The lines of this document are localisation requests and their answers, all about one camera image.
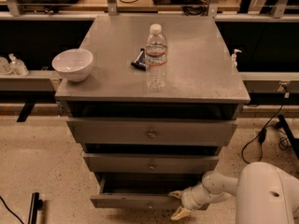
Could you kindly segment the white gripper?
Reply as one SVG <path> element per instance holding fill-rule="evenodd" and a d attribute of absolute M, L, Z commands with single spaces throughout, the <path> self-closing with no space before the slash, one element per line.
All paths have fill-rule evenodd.
<path fill-rule="evenodd" d="M 203 186 L 188 187 L 185 190 L 175 190 L 169 193 L 170 197 L 181 199 L 184 207 L 179 206 L 176 212 L 170 217 L 171 220 L 180 220 L 191 214 L 190 210 L 199 210 L 204 205 L 206 189 Z"/>

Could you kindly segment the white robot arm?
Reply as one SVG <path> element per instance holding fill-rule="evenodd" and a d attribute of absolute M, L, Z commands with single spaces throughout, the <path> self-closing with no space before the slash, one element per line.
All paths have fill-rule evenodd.
<path fill-rule="evenodd" d="M 299 179 L 266 162 L 247 165 L 238 178 L 206 172 L 199 184 L 170 195 L 180 200 L 173 220 L 232 196 L 235 224 L 295 224 L 299 217 Z"/>

